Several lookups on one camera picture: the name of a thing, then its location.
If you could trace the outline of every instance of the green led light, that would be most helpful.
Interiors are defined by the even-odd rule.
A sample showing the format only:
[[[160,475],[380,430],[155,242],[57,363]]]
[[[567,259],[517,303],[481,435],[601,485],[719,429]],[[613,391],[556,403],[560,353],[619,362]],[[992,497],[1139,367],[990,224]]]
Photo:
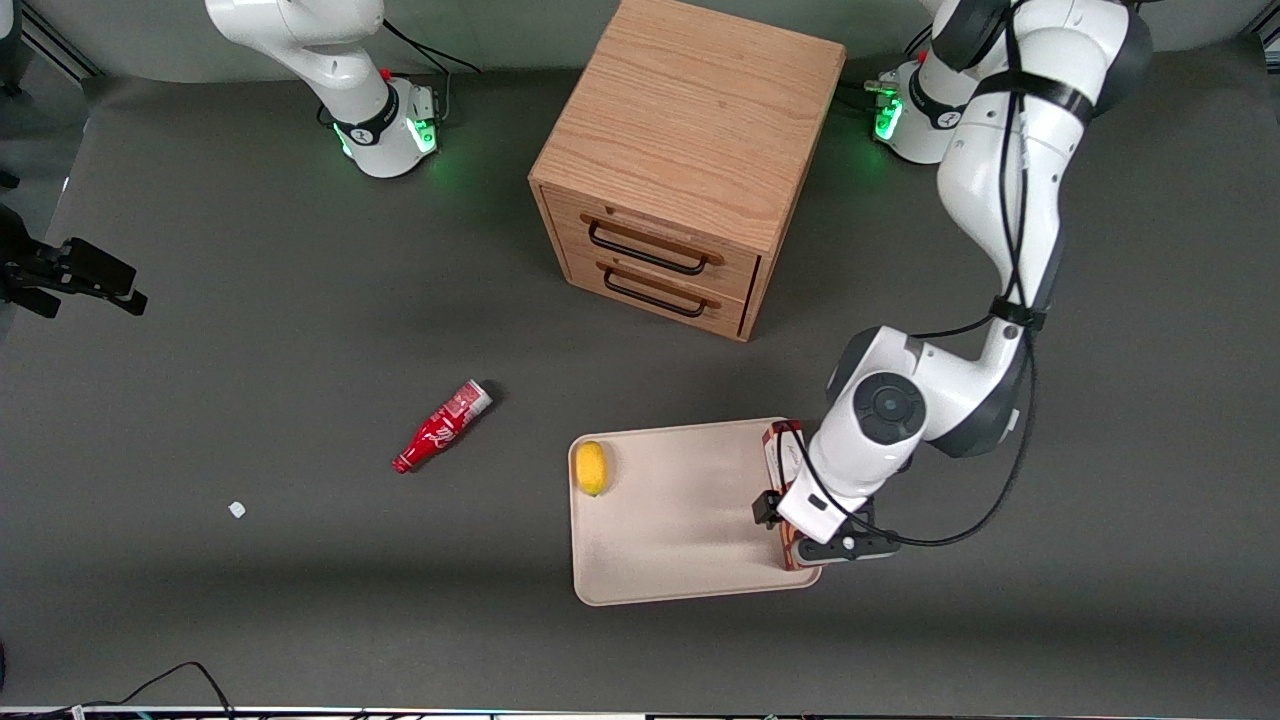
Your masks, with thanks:
[[[897,120],[902,117],[902,101],[897,97],[890,100],[890,104],[881,108],[879,114],[876,115],[876,137],[883,141],[888,141],[893,137],[893,131],[897,129]]]
[[[435,150],[435,126],[430,120],[404,118],[404,126],[413,133],[413,142],[424,155]]]
[[[338,136],[338,140],[342,142],[342,154],[351,158],[351,147],[347,146],[347,138],[342,136],[342,131],[338,129],[337,124],[333,126],[333,132],[334,135]]]

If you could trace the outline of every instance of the black strap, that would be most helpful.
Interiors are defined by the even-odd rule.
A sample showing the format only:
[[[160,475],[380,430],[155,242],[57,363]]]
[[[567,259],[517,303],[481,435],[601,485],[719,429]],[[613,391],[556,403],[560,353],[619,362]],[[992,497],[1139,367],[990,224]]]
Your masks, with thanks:
[[[996,296],[996,299],[991,301],[989,313],[1006,323],[1027,328],[1028,332],[1033,333],[1038,333],[1043,329],[1044,319],[1048,318],[1047,313],[1032,310],[1024,305],[1016,305],[1000,296]]]
[[[369,146],[378,145],[378,141],[383,137],[383,131],[389,128],[398,115],[399,92],[396,92],[396,88],[388,85],[387,102],[376,115],[362,123],[344,123],[334,119],[333,124],[338,126],[338,129],[356,145]]]
[[[915,72],[911,73],[911,79],[908,81],[906,90],[911,95],[911,101],[915,102],[915,106],[928,115],[933,129],[951,129],[956,127],[960,124],[964,109],[969,106],[968,102],[960,106],[947,105],[929,97],[929,94],[924,92],[924,87],[920,86],[920,68],[915,68]]]
[[[1052,102],[1075,115],[1080,124],[1089,127],[1093,120],[1093,102],[1083,92],[1053,78],[1023,70],[1005,70],[987,77],[973,91],[974,97],[993,92],[1021,92]]]

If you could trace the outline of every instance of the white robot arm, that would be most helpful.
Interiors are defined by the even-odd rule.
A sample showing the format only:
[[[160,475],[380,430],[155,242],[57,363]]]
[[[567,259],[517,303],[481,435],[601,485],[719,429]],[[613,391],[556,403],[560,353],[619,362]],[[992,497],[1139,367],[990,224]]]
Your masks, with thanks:
[[[205,0],[232,42],[252,47],[301,77],[334,119],[343,151],[365,173],[407,173],[436,147],[429,88],[384,78],[349,45],[383,26],[383,0]]]
[[[942,202],[996,264],[1002,292],[977,360],[888,327],[850,341],[827,386],[832,407],[809,443],[812,462],[777,503],[818,543],[847,530],[849,514],[922,441],[968,457],[993,450],[1016,423],[1061,251],[1061,178],[1088,123],[1151,58],[1142,19],[1111,0],[923,1],[936,9],[933,47],[923,65],[873,83],[890,99],[874,137],[906,160],[941,161]],[[906,92],[896,92],[900,78]]]

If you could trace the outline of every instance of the white wall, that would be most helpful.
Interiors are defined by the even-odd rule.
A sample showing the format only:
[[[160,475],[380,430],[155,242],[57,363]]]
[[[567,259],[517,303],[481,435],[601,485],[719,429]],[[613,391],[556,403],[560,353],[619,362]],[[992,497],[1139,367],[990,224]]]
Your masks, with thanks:
[[[204,0],[28,0],[111,74],[177,82],[289,77],[224,40]],[[901,49],[928,22],[916,0],[692,0],[849,47],[850,56]],[[1143,8],[1161,50],[1207,45],[1239,32],[1267,0],[1165,0]],[[402,31],[484,68],[581,67],[617,0],[387,0]],[[397,70],[422,67],[381,32],[365,44]]]

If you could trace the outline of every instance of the red bottle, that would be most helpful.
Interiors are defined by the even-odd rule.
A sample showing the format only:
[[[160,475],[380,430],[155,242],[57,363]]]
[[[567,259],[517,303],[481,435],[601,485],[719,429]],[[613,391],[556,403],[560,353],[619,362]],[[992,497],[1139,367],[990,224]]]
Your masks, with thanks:
[[[408,473],[415,465],[444,450],[463,428],[489,407],[493,398],[475,380],[467,380],[458,392],[422,423],[399,457],[392,460],[397,473]]]

